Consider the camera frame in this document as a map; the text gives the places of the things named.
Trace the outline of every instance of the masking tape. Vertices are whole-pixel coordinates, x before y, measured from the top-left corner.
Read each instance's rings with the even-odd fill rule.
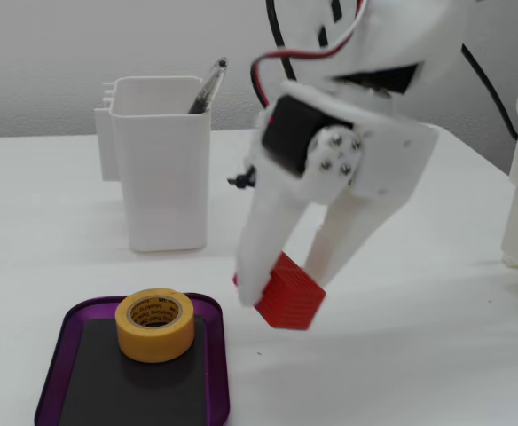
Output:
[[[122,352],[135,361],[157,363],[178,358],[194,340],[194,308],[183,293],[165,288],[140,291],[115,311]]]

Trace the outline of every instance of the screw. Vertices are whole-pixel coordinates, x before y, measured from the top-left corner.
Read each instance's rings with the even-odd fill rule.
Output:
[[[330,142],[332,146],[340,146],[343,140],[344,139],[341,137],[341,135],[335,134],[332,136],[332,140]]]
[[[329,171],[332,168],[332,163],[330,160],[324,160],[322,164],[320,164],[320,171]]]
[[[340,167],[340,176],[349,176],[351,173],[351,166],[349,164],[343,164]]]

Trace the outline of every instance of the table surface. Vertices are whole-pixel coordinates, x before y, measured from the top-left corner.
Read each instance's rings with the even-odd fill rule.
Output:
[[[128,248],[96,138],[0,138],[0,426],[32,424],[64,314],[167,287],[224,309],[234,425],[518,424],[518,271],[500,263],[514,188],[446,131],[409,205],[328,287],[310,332],[239,305],[233,253],[252,191],[229,187],[249,132],[212,136],[209,240]],[[286,252],[301,263],[324,210]]]

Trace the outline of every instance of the red block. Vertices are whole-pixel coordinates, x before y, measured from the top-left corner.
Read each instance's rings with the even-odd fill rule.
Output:
[[[233,282],[237,286],[237,276]],[[308,330],[325,296],[300,266],[281,253],[255,308],[273,328]]]

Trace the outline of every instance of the tray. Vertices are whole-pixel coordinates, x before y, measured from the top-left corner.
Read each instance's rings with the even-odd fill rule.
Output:
[[[210,297],[186,295],[192,300],[194,314],[205,324],[207,425],[222,426],[230,412],[222,309]],[[117,305],[124,298],[91,299],[66,314],[35,412],[35,426],[58,426],[85,324],[90,320],[113,319]]]

